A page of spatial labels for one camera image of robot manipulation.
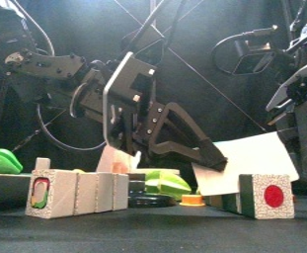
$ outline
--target wooden block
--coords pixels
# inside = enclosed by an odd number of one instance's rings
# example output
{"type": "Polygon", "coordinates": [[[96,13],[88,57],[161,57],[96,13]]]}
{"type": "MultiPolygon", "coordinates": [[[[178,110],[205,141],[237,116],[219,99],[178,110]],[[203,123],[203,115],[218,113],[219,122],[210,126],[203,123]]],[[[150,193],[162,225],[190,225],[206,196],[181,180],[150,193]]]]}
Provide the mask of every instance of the wooden block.
{"type": "Polygon", "coordinates": [[[74,215],[76,173],[34,170],[26,215],[55,218],[74,215]]]}
{"type": "Polygon", "coordinates": [[[78,173],[74,215],[82,215],[95,212],[96,189],[96,173],[78,173]]]}
{"type": "Polygon", "coordinates": [[[257,219],[294,218],[287,175],[241,175],[242,214],[257,219]]]}
{"type": "Polygon", "coordinates": [[[242,213],[242,204],[241,204],[241,194],[225,194],[225,195],[215,195],[207,196],[206,204],[211,207],[230,211],[233,213],[242,213]]]}
{"type": "Polygon", "coordinates": [[[114,211],[128,207],[128,175],[114,174],[114,211]]]}
{"type": "Polygon", "coordinates": [[[35,169],[36,170],[50,170],[51,169],[51,160],[48,158],[38,157],[35,169]]]}
{"type": "Polygon", "coordinates": [[[114,174],[96,173],[95,188],[95,212],[111,211],[114,209],[114,174]]]}

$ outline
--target black backdrop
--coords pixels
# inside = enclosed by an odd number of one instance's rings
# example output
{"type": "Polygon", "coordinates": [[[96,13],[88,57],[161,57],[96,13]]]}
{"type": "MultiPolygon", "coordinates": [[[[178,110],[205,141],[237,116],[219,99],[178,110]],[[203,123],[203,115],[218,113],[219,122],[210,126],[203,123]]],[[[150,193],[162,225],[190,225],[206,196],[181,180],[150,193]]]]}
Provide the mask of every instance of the black backdrop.
{"type": "MultiPolygon", "coordinates": [[[[162,103],[177,102],[214,141],[263,133],[261,127],[274,130],[265,124],[265,106],[278,87],[273,72],[267,70],[249,77],[227,76],[213,67],[209,52],[223,38],[271,25],[278,25],[274,39],[278,47],[287,48],[283,2],[289,3],[294,13],[299,0],[189,0],[186,3],[186,17],[178,24],[170,46],[173,50],[166,51],[157,72],[157,99],[162,103]]],[[[102,61],[116,58],[122,38],[140,27],[139,22],[145,22],[151,11],[150,0],[20,0],[20,3],[48,33],[56,55],[74,52],[87,60],[102,61]]],[[[157,18],[155,25],[162,32],[171,25],[178,4],[179,1],[171,1],[157,18]]],[[[30,28],[43,47],[40,34],[31,24],[30,28]]],[[[223,60],[229,62],[230,56],[225,55],[223,60]]],[[[22,104],[10,90],[0,124],[0,147],[12,149],[38,128],[34,106],[22,104]]],[[[99,124],[90,120],[74,120],[68,115],[55,121],[51,131],[62,141],[75,146],[92,146],[103,139],[99,124]]],[[[52,146],[40,133],[16,151],[16,155],[26,165],[26,172],[32,170],[38,156],[51,158],[55,168],[79,167],[92,171],[100,152],[71,154],[52,146]]],[[[175,163],[161,163],[161,166],[187,167],[175,163]]],[[[186,171],[186,179],[191,181],[191,173],[189,169],[186,171]]]]}

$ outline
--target orange object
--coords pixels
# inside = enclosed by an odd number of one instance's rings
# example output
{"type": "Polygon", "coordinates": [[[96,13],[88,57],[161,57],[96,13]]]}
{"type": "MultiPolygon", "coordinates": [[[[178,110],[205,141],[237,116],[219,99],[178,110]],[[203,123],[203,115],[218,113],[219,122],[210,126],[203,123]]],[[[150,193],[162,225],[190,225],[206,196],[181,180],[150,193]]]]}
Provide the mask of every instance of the orange object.
{"type": "Polygon", "coordinates": [[[112,173],[127,174],[128,173],[127,165],[123,162],[114,162],[114,164],[112,164],[112,173]]]}
{"type": "Polygon", "coordinates": [[[206,204],[202,201],[201,195],[182,195],[181,205],[187,207],[203,207],[206,204]]]}

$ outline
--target white cardboard sheet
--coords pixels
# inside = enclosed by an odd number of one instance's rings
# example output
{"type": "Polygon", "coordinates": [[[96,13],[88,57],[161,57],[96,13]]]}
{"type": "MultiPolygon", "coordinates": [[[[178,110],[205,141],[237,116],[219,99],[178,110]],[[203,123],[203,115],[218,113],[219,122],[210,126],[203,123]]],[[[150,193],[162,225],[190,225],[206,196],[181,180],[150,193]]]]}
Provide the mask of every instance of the white cardboard sheet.
{"type": "Polygon", "coordinates": [[[239,192],[241,174],[287,174],[290,181],[298,180],[298,173],[277,132],[215,143],[229,164],[223,172],[195,163],[193,169],[203,196],[239,192]]]}

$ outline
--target red dot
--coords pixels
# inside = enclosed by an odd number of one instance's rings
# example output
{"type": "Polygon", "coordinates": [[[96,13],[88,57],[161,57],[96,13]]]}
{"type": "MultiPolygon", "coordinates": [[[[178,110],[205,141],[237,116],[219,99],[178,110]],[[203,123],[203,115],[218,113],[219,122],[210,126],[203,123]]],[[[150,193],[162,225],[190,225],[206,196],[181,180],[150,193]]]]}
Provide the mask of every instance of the red dot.
{"type": "Polygon", "coordinates": [[[281,207],[285,201],[285,196],[281,188],[274,185],[267,186],[263,191],[263,199],[267,205],[273,208],[281,207]]]}

